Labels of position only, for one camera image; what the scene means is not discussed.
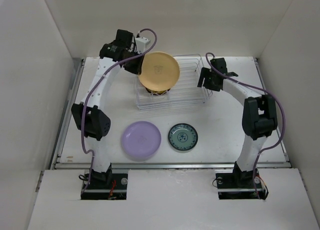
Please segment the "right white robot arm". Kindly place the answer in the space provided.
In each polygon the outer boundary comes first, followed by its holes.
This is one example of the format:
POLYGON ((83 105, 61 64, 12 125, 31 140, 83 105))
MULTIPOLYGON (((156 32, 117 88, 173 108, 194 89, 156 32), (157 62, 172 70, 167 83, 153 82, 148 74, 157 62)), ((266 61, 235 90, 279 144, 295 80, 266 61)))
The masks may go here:
POLYGON ((232 183, 243 188, 255 182, 263 146, 278 127, 276 99, 261 87, 236 80, 238 75, 228 71, 223 57, 209 59, 206 55, 205 58, 210 67, 201 69, 197 86, 215 92, 224 91, 243 106, 244 143, 231 175, 232 183))

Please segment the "yellow brown patterned dish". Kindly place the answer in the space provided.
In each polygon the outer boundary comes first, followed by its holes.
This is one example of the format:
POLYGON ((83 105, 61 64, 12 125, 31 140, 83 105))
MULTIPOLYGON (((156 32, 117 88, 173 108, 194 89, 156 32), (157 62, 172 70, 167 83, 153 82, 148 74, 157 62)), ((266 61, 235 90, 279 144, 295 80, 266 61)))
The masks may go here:
POLYGON ((167 94, 171 90, 171 89, 168 89, 168 90, 162 90, 162 91, 155 91, 155 90, 151 90, 149 88, 145 88, 145 89, 152 96, 162 96, 162 95, 167 94))

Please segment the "orange plastic plate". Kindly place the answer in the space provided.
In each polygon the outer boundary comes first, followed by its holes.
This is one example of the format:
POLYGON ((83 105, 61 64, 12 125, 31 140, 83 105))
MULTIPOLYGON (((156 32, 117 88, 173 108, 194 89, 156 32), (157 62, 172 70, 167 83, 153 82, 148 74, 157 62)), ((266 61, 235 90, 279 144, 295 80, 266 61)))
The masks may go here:
POLYGON ((174 87, 180 78, 180 66, 168 53, 155 51, 144 56, 141 65, 140 83, 151 91, 167 91, 174 87))

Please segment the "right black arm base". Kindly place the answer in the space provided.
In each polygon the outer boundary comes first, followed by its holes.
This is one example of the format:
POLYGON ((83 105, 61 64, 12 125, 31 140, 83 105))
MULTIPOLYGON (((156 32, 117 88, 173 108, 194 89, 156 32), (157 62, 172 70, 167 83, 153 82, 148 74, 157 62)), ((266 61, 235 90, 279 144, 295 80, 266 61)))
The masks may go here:
POLYGON ((219 200, 266 200, 269 196, 268 187, 257 175, 238 183, 232 172, 217 172, 212 185, 217 188, 219 200))

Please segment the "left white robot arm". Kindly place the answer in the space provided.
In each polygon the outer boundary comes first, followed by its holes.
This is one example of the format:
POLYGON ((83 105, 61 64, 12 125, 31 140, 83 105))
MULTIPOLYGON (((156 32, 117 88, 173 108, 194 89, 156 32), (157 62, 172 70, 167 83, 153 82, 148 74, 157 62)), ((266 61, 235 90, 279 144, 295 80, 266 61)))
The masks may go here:
POLYGON ((104 44, 99 51, 98 67, 87 94, 71 107, 75 125, 80 130, 82 150, 91 154, 89 172, 80 177, 86 184, 94 180, 103 189, 111 185, 110 164, 99 167, 96 159, 99 150, 86 140, 97 143, 109 133, 111 120, 102 110, 106 95, 120 70, 134 75, 142 73, 143 60, 151 50, 149 44, 150 40, 141 38, 139 33, 117 30, 115 40, 104 44))

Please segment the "purple plastic plate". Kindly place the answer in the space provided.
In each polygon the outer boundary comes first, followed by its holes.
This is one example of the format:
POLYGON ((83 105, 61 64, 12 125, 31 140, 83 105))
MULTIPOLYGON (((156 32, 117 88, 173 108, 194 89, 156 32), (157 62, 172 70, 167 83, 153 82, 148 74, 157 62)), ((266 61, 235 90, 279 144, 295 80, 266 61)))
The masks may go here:
POLYGON ((121 146, 124 153, 135 161, 150 159, 160 148, 161 132, 149 121, 136 121, 124 130, 121 146))

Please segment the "blue patterned ceramic dish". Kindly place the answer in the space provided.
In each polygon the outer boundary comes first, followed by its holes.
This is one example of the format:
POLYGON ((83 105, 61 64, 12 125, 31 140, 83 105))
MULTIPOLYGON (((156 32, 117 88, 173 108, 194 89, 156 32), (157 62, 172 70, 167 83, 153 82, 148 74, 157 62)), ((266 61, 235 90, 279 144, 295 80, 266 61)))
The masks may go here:
POLYGON ((169 144, 178 152, 188 152, 198 143, 199 135, 196 129, 187 123, 173 125, 167 135, 169 144))

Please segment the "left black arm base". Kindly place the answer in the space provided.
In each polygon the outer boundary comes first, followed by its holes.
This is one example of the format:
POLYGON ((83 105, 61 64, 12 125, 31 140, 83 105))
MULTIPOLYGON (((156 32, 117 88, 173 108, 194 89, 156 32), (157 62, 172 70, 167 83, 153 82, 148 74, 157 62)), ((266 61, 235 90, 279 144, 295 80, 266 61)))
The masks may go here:
POLYGON ((96 172, 80 174, 81 200, 126 200, 128 172, 96 172))

